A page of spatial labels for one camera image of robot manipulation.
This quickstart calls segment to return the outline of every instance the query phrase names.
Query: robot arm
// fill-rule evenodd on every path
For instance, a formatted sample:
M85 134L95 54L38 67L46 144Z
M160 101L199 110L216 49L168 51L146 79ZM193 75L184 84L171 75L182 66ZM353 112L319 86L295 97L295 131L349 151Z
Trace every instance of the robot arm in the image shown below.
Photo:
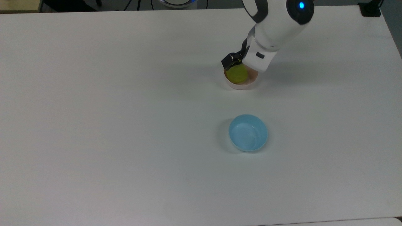
M243 62L264 72L278 50L306 27L314 13L313 0L243 0L243 5L256 25L242 50L222 60L227 70Z

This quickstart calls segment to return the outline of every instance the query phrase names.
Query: cable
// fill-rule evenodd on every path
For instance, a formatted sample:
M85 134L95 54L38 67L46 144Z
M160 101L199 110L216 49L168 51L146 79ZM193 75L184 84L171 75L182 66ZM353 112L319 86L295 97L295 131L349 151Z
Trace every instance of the cable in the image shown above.
M126 5L126 8L124 8L124 10L123 10L123 11L125 11L125 10L128 8L128 5L130 5L130 3L131 3L131 0L130 0L130 1L128 1L128 4Z
M139 11L139 6L141 5L141 0L138 0L137 11Z

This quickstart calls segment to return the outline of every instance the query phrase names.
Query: light blue bowl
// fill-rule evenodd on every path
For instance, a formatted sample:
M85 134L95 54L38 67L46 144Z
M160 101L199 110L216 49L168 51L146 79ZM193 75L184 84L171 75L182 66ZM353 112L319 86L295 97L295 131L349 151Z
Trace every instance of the light blue bowl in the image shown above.
M254 115L239 115L230 123L229 136L239 150L251 152L264 146L268 130L264 122Z

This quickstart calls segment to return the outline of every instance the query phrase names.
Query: table surface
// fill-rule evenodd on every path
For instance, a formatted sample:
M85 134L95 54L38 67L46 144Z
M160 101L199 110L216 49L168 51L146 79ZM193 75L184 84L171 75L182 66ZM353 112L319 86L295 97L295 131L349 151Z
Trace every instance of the table surface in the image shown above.
M251 90L243 9L0 15L0 224L249 226L402 216L402 60L316 7ZM240 114L267 145L237 151Z
M0 0L0 13L39 12L42 0Z
M292 226L402 226L402 222L396 218L379 218L292 224Z

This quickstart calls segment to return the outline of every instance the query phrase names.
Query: yellow ball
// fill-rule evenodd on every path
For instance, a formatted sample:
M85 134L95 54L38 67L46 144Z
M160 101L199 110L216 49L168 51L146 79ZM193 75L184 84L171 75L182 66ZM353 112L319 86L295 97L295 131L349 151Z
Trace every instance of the yellow ball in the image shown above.
M247 80L247 69L244 64L235 65L226 71L226 77L231 83L238 84Z

